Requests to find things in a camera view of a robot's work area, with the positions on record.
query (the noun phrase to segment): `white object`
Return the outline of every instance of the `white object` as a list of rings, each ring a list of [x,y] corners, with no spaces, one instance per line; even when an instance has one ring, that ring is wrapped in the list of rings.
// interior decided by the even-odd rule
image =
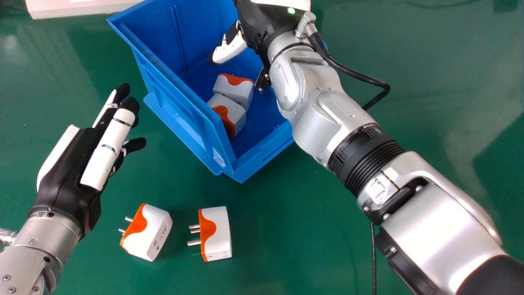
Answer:
[[[123,231],[120,246],[131,255],[153,261],[157,258],[171,231],[173,220],[165,210],[143,203],[131,224]]]
[[[116,111],[82,174],[81,184],[98,191],[103,189],[134,122],[135,114],[131,111],[126,109]]]
[[[49,170],[51,170],[51,168],[53,168],[58,158],[60,158],[62,153],[64,153],[69,143],[71,143],[71,141],[76,136],[79,130],[80,129],[76,127],[75,125],[69,125],[69,127],[65,130],[64,134],[62,134],[62,137],[58,140],[57,144],[54,146],[49,156],[47,156],[47,159],[42,164],[40,171],[38,171],[38,176],[36,177],[36,191],[37,192],[38,192],[38,188],[40,187],[40,181],[42,181],[42,178],[49,172]]]
[[[228,44],[226,34],[224,34],[221,44],[213,51],[211,61],[215,64],[223,64],[247,48],[247,43],[242,36],[242,30],[240,30],[240,21],[237,20],[235,26],[238,31],[233,40]]]
[[[198,225],[189,228],[192,233],[200,233],[200,240],[188,242],[189,246],[200,244],[204,261],[231,258],[231,231],[226,207],[200,209]]]
[[[231,99],[215,94],[208,106],[220,116],[230,139],[234,139],[246,125],[246,110]]]
[[[248,111],[253,100],[253,81],[222,73],[216,79],[213,94],[222,94]]]
[[[33,19],[117,13],[142,0],[26,0]]]
[[[311,0],[251,0],[251,2],[257,4],[292,7],[303,11],[311,10]]]

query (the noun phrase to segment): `black cable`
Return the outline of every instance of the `black cable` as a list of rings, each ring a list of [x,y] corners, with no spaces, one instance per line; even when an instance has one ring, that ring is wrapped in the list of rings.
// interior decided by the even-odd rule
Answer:
[[[377,295],[377,248],[375,248],[375,225],[371,222],[371,259],[373,263],[373,295]]]
[[[388,83],[384,81],[380,81],[378,79],[375,79],[373,77],[370,77],[368,75],[365,75],[363,73],[357,72],[353,69],[350,69],[346,67],[345,65],[337,62],[334,60],[329,54],[328,50],[324,46],[324,43],[322,42],[322,38],[320,37],[319,33],[314,33],[311,36],[309,36],[309,41],[311,42],[311,45],[313,48],[320,54],[320,56],[333,68],[341,71],[342,73],[353,77],[357,80],[360,80],[362,82],[378,86],[383,89],[381,93],[379,93],[377,96],[374,97],[374,99],[371,99],[367,104],[365,104],[362,108],[367,111],[372,106],[374,106],[376,103],[378,103],[380,100],[382,100],[386,95],[389,94],[391,91],[391,87]]]

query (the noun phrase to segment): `silver robotic arm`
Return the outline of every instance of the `silver robotic arm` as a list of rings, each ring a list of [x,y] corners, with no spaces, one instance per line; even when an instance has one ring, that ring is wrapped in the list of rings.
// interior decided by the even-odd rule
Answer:
[[[91,128],[69,126],[37,177],[37,197],[19,232],[0,229],[0,294],[52,294],[73,249],[96,225],[100,195],[124,157],[145,147],[125,141],[138,124],[129,85],[115,89]]]
[[[256,84],[272,86],[297,145],[334,172],[381,226],[377,248],[410,290],[524,293],[524,265],[502,250],[487,213],[345,93],[332,66],[345,69],[327,54],[303,1],[234,2],[238,32],[264,63]]]

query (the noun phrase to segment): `orange and white plug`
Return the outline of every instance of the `orange and white plug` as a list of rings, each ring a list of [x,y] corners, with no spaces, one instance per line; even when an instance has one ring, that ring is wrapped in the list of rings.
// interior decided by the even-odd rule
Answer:
[[[131,255],[153,261],[157,258],[171,231],[173,220],[165,210],[143,203],[122,233],[120,246]]]
[[[226,207],[198,210],[199,224],[190,225],[192,234],[200,233],[200,239],[188,242],[188,246],[200,245],[205,262],[232,257],[231,232]]]

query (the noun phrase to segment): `metal prong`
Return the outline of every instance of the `metal prong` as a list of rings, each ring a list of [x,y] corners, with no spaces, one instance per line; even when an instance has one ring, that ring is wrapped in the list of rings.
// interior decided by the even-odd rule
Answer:
[[[201,243],[202,241],[200,241],[200,239],[191,240],[191,241],[188,241],[188,246],[196,246],[196,245],[200,245]]]

